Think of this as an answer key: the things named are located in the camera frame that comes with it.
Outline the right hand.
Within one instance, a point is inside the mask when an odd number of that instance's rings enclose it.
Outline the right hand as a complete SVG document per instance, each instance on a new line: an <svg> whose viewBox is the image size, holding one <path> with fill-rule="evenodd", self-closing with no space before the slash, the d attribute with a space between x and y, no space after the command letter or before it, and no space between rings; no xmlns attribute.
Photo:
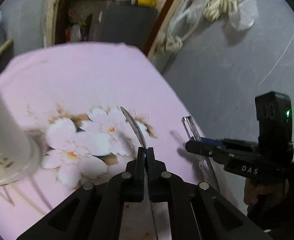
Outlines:
<svg viewBox="0 0 294 240"><path fill-rule="evenodd" d="M268 194L268 188L263 185L255 186L250 179L245 180L244 202L246 205L254 205L258 202L258 196Z"/></svg>

